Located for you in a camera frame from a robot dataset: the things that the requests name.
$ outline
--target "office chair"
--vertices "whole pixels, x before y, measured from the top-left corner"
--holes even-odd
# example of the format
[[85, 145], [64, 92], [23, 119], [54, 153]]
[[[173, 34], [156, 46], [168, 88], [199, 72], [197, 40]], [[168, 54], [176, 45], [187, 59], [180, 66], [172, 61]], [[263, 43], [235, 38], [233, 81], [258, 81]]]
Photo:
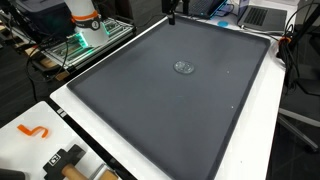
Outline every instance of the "office chair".
[[[310, 45], [320, 56], [320, 31], [309, 32]], [[292, 125], [286, 117], [306, 124], [320, 127], [320, 67], [317, 69], [308, 65], [299, 65], [300, 78], [291, 95], [284, 96], [280, 102], [277, 122], [296, 135], [308, 146], [307, 149], [317, 153], [319, 147], [309, 137]]]

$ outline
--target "white desk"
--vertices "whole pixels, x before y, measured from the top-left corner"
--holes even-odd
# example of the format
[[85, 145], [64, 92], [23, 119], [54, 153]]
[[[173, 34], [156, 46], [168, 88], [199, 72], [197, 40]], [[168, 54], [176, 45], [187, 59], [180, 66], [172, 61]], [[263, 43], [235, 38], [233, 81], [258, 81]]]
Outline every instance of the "white desk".
[[[266, 5], [287, 9], [288, 17], [297, 8], [273, 2], [266, 2]], [[226, 18], [213, 18], [207, 23], [217, 24], [222, 19], [230, 21], [229, 28], [239, 29], [235, 25], [236, 18], [232, 15]], [[284, 74], [281, 61], [275, 58], [274, 51], [270, 48], [254, 81], [215, 179], [265, 179]], [[50, 97], [137, 179], [169, 179], [164, 172], [82, 103], [66, 85], [52, 93]]]
[[[43, 126], [49, 133], [45, 139], [42, 132], [27, 136], [17, 129], [20, 124], [29, 129]], [[40, 102], [0, 129], [0, 168], [22, 171], [30, 180], [44, 179], [42, 167], [59, 149], [68, 151], [74, 144], [86, 151], [75, 167], [89, 177], [103, 160], [45, 102]]]

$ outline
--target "dark gray mat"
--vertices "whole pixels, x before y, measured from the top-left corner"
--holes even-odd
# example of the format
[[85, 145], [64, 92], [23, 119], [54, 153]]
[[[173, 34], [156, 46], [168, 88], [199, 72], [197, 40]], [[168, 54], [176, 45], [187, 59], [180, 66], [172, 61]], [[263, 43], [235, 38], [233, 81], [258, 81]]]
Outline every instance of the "dark gray mat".
[[[173, 179], [213, 179], [268, 47], [267, 39], [178, 18], [68, 87]], [[177, 72], [178, 61], [194, 71]]]

